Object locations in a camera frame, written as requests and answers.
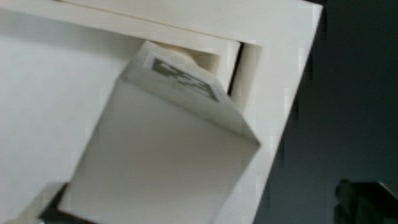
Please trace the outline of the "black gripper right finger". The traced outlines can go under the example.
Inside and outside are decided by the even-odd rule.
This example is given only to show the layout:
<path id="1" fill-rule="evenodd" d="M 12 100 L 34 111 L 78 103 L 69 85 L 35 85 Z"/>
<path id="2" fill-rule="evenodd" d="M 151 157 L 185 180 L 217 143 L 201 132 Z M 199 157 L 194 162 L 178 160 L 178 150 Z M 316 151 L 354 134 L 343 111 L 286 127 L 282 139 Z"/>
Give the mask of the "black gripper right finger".
<path id="1" fill-rule="evenodd" d="M 339 180 L 334 224 L 398 224 L 398 192 L 380 182 Z"/>

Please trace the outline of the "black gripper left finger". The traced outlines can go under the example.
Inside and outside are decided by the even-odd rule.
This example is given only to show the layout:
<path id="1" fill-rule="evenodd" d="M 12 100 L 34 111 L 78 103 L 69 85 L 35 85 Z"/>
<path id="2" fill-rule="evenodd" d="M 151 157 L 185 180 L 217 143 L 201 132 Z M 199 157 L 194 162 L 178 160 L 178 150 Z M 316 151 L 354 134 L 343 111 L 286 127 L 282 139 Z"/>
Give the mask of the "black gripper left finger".
<path id="1" fill-rule="evenodd" d="M 59 210 L 66 187 L 66 182 L 53 182 L 44 186 L 16 218 L 16 224 L 89 224 Z"/>

